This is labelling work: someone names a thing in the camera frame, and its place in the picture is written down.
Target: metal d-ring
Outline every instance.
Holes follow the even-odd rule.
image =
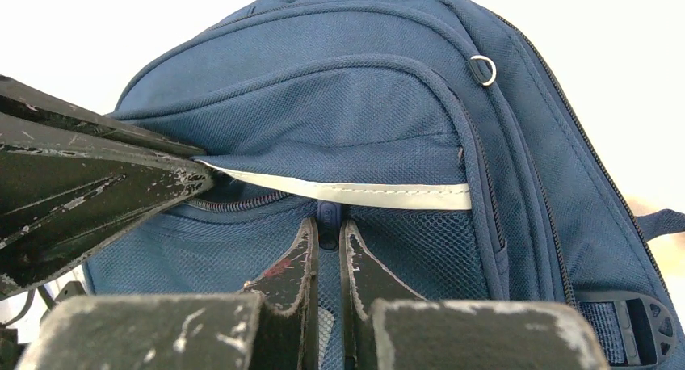
[[[472,68],[475,68],[477,61],[484,61],[490,67],[490,71],[492,71],[490,78],[486,81],[481,81],[481,84],[485,87],[492,85],[494,83],[495,78],[497,78],[497,66],[489,57],[485,57],[483,55],[473,55],[469,58],[469,62],[471,63]]]

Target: white reflective strip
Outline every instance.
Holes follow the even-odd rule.
[[[246,183],[329,202],[408,210],[471,209],[468,184],[319,183],[272,174],[228,170],[202,163]]]

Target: plastic buckle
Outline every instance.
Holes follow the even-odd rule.
[[[613,368],[652,368],[673,352],[675,319],[658,300],[637,292],[576,292],[578,303],[612,303],[625,349],[625,362]]]

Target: red paint mark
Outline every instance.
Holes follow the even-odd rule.
[[[276,265],[264,272],[264,277],[273,277],[282,274],[285,271],[285,268],[290,266],[291,262],[290,259],[281,259]]]

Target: black metal jaw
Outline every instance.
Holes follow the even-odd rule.
[[[77,296],[55,308],[18,368],[318,369],[318,236],[301,223],[236,294]]]
[[[0,77],[0,169],[11,170],[0,175],[0,300],[207,191],[210,171],[187,160],[201,153]],[[340,221],[334,212],[329,225]],[[368,250],[353,221],[339,239],[346,370],[608,368],[571,308],[426,301]],[[318,369],[319,241],[317,222],[305,219],[291,248],[235,294],[65,300],[18,368]],[[7,368],[19,354],[15,332],[0,330]]]
[[[354,222],[340,238],[345,369],[609,368],[570,307],[425,301],[368,251]],[[317,369],[317,254],[310,218],[240,293],[75,297],[50,313],[19,368]]]
[[[0,301],[208,190],[202,153],[0,77]]]

